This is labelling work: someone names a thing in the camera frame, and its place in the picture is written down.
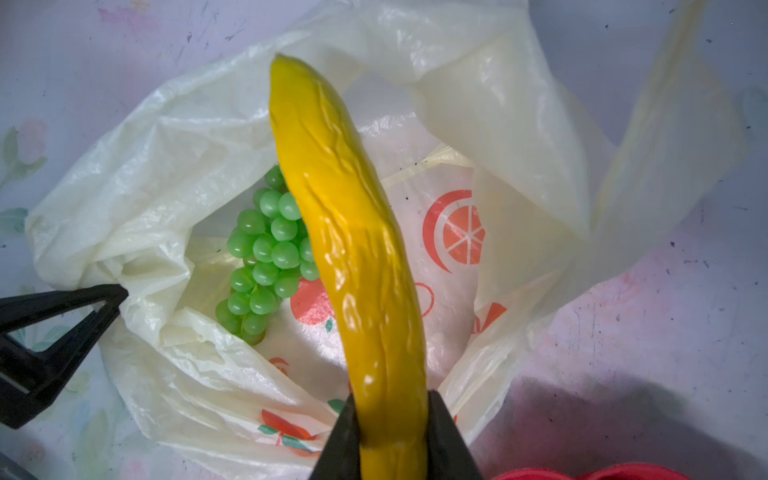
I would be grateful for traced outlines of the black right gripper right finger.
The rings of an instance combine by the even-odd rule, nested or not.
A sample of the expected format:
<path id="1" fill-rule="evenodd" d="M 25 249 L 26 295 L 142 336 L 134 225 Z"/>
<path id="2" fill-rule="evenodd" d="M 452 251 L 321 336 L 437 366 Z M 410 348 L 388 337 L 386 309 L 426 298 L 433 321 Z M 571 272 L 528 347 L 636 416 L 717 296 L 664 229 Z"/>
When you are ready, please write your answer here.
<path id="1" fill-rule="evenodd" d="M 428 392 L 428 480 L 482 480 L 448 408 L 436 390 Z"/>

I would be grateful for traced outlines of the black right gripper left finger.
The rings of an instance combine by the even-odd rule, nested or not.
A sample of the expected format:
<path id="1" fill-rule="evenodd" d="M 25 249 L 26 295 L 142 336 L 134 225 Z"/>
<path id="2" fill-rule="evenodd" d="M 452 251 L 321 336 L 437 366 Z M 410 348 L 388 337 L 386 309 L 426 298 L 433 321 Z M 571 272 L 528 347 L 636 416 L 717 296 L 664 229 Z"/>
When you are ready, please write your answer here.
<path id="1" fill-rule="evenodd" d="M 360 480 L 361 478 L 356 411 L 344 409 L 309 479 Z"/>

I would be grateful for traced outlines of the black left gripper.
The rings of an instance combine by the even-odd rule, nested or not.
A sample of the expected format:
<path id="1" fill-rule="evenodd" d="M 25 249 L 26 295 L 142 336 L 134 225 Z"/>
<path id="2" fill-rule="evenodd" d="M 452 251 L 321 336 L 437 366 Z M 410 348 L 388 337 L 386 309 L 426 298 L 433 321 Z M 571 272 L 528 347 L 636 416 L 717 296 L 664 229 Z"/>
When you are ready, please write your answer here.
<path id="1" fill-rule="evenodd" d="M 55 290 L 1 300 L 1 423 L 12 429 L 36 418 L 63 389 L 59 341 L 97 341 L 120 313 L 128 291 L 118 284 Z"/>

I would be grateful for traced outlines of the red flower shaped plate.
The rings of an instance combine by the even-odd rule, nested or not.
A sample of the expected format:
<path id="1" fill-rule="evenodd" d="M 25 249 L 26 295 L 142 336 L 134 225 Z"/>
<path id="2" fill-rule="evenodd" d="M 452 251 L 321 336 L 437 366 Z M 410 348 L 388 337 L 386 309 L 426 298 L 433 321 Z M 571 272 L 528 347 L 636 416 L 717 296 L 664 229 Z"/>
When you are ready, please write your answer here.
<path id="1" fill-rule="evenodd" d="M 494 477 L 494 480 L 690 480 L 675 470 L 648 463 L 625 463 L 580 476 L 569 476 L 548 469 L 518 469 Z"/>

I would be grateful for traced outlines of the yellow fake banana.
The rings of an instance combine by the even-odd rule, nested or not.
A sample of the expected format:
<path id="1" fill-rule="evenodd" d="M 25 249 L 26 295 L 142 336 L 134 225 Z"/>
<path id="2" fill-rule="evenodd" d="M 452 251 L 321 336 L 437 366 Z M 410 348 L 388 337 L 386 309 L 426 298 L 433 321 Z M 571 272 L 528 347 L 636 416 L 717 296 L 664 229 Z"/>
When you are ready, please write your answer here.
<path id="1" fill-rule="evenodd" d="M 365 479 L 427 475 L 426 346 L 404 241 L 340 95 L 300 59 L 270 67 L 280 169 L 333 307 Z"/>

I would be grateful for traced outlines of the green fake grapes bunch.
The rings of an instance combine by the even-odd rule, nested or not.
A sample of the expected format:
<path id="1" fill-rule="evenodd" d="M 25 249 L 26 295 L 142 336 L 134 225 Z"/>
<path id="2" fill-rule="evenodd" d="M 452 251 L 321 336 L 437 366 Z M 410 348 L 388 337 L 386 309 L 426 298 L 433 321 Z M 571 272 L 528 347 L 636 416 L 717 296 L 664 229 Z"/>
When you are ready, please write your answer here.
<path id="1" fill-rule="evenodd" d="M 215 308 L 217 322 L 251 346 L 264 339 L 271 316 L 298 293 L 300 282 L 319 278 L 307 227 L 280 167 L 269 169 L 264 182 L 227 240 L 228 253 L 242 266 L 230 274 L 230 294 Z"/>

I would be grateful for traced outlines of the yellowish printed plastic bag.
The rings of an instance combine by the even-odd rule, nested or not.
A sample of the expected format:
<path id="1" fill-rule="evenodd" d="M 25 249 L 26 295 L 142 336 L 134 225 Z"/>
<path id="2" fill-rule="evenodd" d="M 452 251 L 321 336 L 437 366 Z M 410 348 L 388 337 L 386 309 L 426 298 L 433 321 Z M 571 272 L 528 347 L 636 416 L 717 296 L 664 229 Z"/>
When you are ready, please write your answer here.
<path id="1" fill-rule="evenodd" d="M 128 292 L 101 339 L 142 433 L 229 479 L 307 476 L 331 407 L 216 326 L 213 272 L 194 228 L 288 153 L 318 177 L 291 184 L 340 253 L 377 233 L 353 196 L 367 160 L 335 181 L 344 139 L 323 125 L 366 74 L 403 88 L 436 158 L 472 169 L 486 236 L 477 310 L 504 307 L 440 385 L 463 438 L 500 410 L 555 313 L 630 268 L 745 155 L 739 114 L 698 57 L 702 1 L 683 2 L 619 147 L 553 77 L 526 3 L 342 1 L 301 27 L 166 82 L 97 141 L 25 220 L 37 274 Z"/>

